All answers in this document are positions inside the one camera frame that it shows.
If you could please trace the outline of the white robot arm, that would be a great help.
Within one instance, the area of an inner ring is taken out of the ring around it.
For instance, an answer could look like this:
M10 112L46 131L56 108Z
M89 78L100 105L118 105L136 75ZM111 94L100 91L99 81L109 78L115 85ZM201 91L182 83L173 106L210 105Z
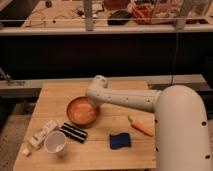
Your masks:
M195 90L110 89L107 78L97 75L85 94L95 106L109 103L155 115L156 171L213 171L207 112Z

